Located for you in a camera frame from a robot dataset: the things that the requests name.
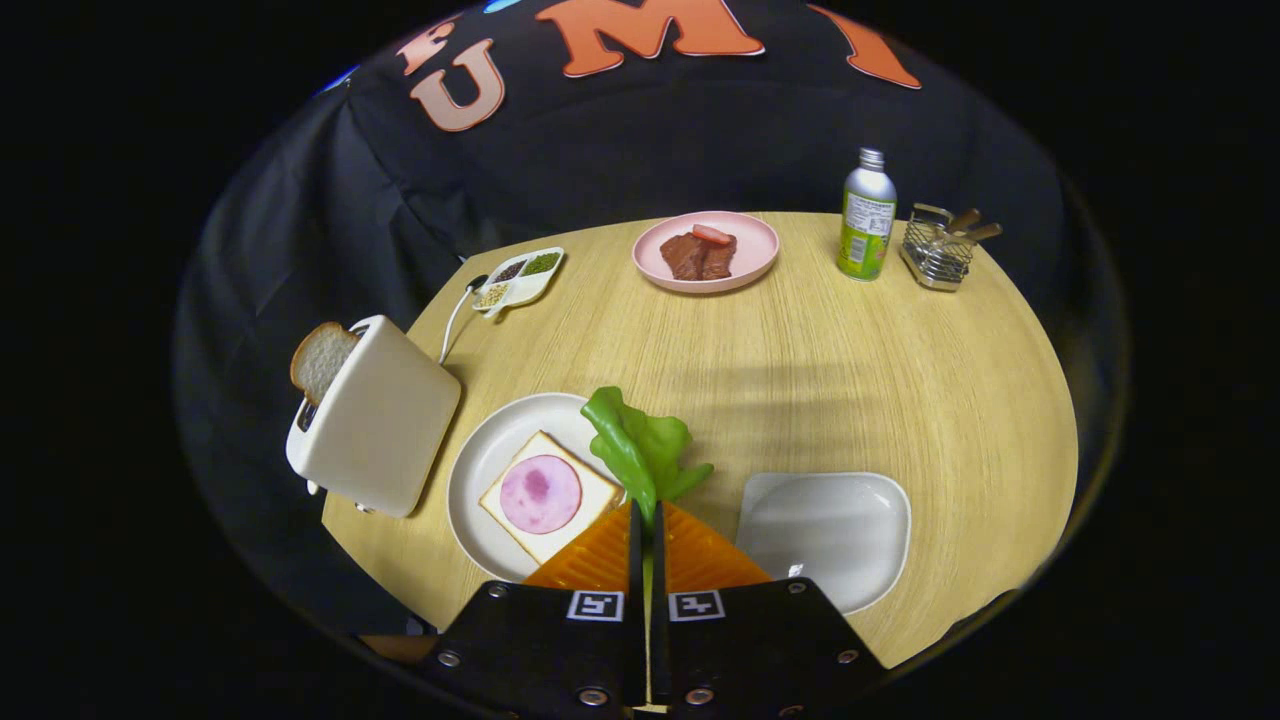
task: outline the bottle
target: bottle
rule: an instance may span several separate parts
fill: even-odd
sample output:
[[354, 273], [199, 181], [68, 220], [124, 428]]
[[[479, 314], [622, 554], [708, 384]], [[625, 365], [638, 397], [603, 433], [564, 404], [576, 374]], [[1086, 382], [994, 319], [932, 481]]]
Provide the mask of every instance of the bottle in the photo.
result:
[[845, 179], [844, 224], [836, 265], [855, 281], [879, 277], [897, 210], [897, 188], [884, 174], [884, 154], [859, 149], [858, 167]]

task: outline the green lettuce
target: green lettuce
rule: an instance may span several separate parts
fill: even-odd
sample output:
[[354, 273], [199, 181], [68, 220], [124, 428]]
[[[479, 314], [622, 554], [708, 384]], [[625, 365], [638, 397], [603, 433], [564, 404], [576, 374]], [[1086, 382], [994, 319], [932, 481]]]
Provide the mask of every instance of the green lettuce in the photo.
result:
[[602, 387], [582, 406], [582, 415], [599, 433], [591, 455], [609, 468], [627, 493], [640, 503], [645, 528], [653, 529], [659, 500], [676, 500], [698, 487], [714, 466], [681, 468], [680, 456], [694, 441], [678, 418], [652, 418], [622, 402], [617, 387]]

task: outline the wooden table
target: wooden table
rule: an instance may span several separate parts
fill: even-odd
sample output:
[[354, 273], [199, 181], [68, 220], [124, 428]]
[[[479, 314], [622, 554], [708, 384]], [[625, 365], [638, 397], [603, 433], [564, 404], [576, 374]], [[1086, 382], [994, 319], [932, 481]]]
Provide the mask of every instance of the wooden table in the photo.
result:
[[760, 281], [718, 296], [657, 288], [630, 260], [657, 220], [525, 242], [467, 260], [408, 331], [436, 356], [467, 281], [503, 259], [564, 247], [547, 295], [500, 322], [463, 311], [445, 368], [463, 393], [406, 519], [358, 512], [329, 493], [324, 525], [375, 580], [447, 626], [492, 579], [449, 532], [445, 486], [471, 430], [536, 392], [622, 388], [627, 404], [676, 415], [686, 464], [716, 473], [680, 505], [728, 538], [755, 473], [868, 470], [911, 501], [897, 585], [849, 623], [892, 667], [952, 623], [1019, 587], [1062, 533], [1075, 489], [1071, 400], [1044, 331], [998, 265], [977, 251], [956, 293], [919, 287], [895, 227], [879, 279], [836, 269], [840, 217], [758, 213], [782, 241]]

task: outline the spice tray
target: spice tray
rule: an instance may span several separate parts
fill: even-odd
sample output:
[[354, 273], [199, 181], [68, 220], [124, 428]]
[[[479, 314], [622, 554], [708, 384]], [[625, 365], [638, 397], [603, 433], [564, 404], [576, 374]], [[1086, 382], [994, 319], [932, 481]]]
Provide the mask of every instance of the spice tray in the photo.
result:
[[[553, 259], [539, 260], [548, 255], [553, 256]], [[550, 263], [550, 266], [541, 266], [548, 263]], [[506, 307], [532, 302], [543, 295], [563, 263], [563, 247], [544, 247], [508, 258], [502, 265], [494, 269], [489, 275], [489, 281], [476, 291], [471, 309], [484, 313], [485, 318], [492, 318]]]

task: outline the wire basket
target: wire basket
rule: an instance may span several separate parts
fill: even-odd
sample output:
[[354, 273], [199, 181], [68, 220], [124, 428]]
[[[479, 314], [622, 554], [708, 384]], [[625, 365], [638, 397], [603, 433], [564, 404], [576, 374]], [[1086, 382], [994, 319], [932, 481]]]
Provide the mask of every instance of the wire basket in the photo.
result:
[[973, 245], [946, 232], [952, 218], [951, 213], [922, 202], [911, 209], [901, 255], [924, 287], [955, 292], [969, 274]]

